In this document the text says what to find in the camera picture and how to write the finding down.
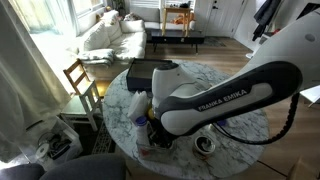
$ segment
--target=white plastic bag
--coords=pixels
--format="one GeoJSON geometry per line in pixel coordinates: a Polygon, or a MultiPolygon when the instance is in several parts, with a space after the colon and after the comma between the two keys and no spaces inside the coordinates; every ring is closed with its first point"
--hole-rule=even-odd
{"type": "Polygon", "coordinates": [[[144,116],[148,108],[148,97],[145,91],[136,92],[133,97],[128,111],[128,118],[133,124],[138,117],[144,116]]]}

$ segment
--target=gray chair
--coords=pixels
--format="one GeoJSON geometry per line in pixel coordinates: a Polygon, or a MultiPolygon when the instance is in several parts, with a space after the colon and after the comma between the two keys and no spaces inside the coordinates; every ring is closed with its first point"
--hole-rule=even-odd
{"type": "Polygon", "coordinates": [[[125,180],[126,163],[118,155],[83,156],[45,172],[39,164],[23,164],[0,170],[1,180],[125,180]]]}

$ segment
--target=white bottle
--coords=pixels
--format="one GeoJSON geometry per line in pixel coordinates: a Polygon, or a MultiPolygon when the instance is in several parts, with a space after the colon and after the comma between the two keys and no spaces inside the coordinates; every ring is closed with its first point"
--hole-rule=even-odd
{"type": "Polygon", "coordinates": [[[136,119],[137,125],[137,142],[141,145],[150,146],[148,138],[148,121],[145,116],[136,119]]]}

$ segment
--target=coffee table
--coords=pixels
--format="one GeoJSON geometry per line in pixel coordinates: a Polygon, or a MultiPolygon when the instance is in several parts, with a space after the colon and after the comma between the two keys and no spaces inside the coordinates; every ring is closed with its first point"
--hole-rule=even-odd
{"type": "MultiPolygon", "coordinates": [[[[229,76],[203,64],[190,61],[173,60],[187,72],[218,84],[229,76]]],[[[163,157],[165,162],[148,161],[139,158],[136,146],[136,127],[127,117],[132,92],[127,89],[127,70],[119,74],[110,84],[103,102],[103,116],[106,127],[117,145],[133,160],[159,174],[182,179],[215,179],[226,178],[249,168],[258,160],[264,146],[252,146],[235,142],[226,138],[215,129],[203,127],[195,134],[179,137],[177,148],[171,155],[163,157]],[[195,137],[207,135],[214,140],[216,150],[207,161],[197,159],[192,153],[195,137]]],[[[231,134],[244,139],[266,139],[268,122],[261,110],[252,111],[227,120],[225,127],[231,134]]]]}
{"type": "Polygon", "coordinates": [[[199,31],[189,31],[186,35],[185,31],[167,30],[165,35],[162,35],[161,30],[151,31],[153,52],[156,51],[158,44],[195,44],[196,53],[198,53],[198,44],[203,44],[204,36],[199,31]]]}

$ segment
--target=franka emika logo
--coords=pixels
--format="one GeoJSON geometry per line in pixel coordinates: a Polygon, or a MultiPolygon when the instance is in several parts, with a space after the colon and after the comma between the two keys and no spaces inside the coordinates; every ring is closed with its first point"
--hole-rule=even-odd
{"type": "Polygon", "coordinates": [[[216,99],[216,100],[211,101],[209,103],[206,103],[206,104],[203,104],[201,106],[198,106],[197,110],[200,111],[200,112],[201,111],[205,111],[205,110],[211,109],[211,108],[213,108],[215,106],[218,106],[218,105],[221,105],[223,103],[226,103],[226,102],[229,102],[231,100],[234,100],[236,98],[239,98],[241,96],[244,96],[246,94],[248,94],[248,92],[246,90],[242,89],[242,90],[239,90],[237,92],[234,92],[234,93],[231,93],[229,95],[226,95],[223,98],[219,98],[219,99],[216,99]]]}

